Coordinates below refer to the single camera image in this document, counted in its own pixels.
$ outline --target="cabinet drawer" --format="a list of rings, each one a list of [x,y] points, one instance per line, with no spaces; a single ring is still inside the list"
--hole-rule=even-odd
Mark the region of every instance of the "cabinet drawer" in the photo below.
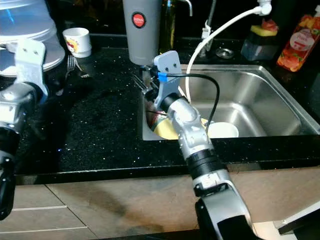
[[[85,227],[66,207],[13,210],[0,222],[0,232],[35,231]]]
[[[0,233],[1,240],[89,240],[96,238],[87,227]]]
[[[16,186],[13,208],[38,208],[64,205],[45,185]]]

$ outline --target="gray water filter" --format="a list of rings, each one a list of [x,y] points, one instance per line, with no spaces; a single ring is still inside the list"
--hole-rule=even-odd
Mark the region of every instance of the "gray water filter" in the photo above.
[[[122,0],[129,58],[150,65],[158,55],[162,0]]]

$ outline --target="speckled granite countertop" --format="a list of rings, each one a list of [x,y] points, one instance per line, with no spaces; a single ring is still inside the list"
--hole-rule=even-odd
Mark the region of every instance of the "speckled granite countertop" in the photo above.
[[[187,63],[190,53],[179,54],[181,63]],[[206,63],[217,61],[212,57]],[[186,174],[177,141],[143,141],[138,133],[140,92],[130,76],[138,68],[130,62],[128,50],[100,48],[79,63],[91,77],[80,78],[75,72],[62,96],[56,96],[54,89],[63,79],[65,64],[46,73],[53,94],[28,119],[17,153],[17,183]],[[295,79],[302,73],[288,73],[276,66],[268,69],[319,122],[305,97],[313,81],[301,84]],[[314,71],[306,74],[315,79]],[[11,78],[0,77],[2,88],[11,82]],[[320,164],[319,135],[226,138],[212,142],[230,171]]]

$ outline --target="bottle label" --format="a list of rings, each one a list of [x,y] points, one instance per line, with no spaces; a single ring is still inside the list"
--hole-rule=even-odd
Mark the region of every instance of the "bottle label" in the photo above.
[[[132,23],[138,29],[143,28],[146,25],[145,15],[142,12],[134,12],[132,14]]]
[[[290,38],[290,46],[297,51],[307,51],[315,43],[310,29],[304,28]]]

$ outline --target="black cable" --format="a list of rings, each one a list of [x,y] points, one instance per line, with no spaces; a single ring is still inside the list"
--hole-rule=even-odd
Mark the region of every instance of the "black cable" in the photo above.
[[[215,100],[214,100],[214,105],[213,105],[213,108],[211,110],[208,122],[207,122],[206,127],[205,127],[205,131],[206,131],[206,133],[208,133],[209,125],[210,125],[210,123],[212,121],[212,118],[213,118],[213,116],[215,114],[215,111],[216,111],[216,108],[217,108],[217,105],[218,105],[218,102],[219,102],[219,97],[220,97],[220,87],[219,87],[218,82],[215,79],[213,79],[212,77],[210,77],[210,76],[203,75],[203,74],[198,74],[198,73],[189,73],[189,74],[186,74],[186,73],[182,73],[182,74],[168,73],[167,76],[168,77],[178,77],[178,78],[184,78],[184,77],[202,78],[202,79],[209,80],[210,82],[212,82],[215,85],[215,87],[216,87],[216,96],[215,96]]]

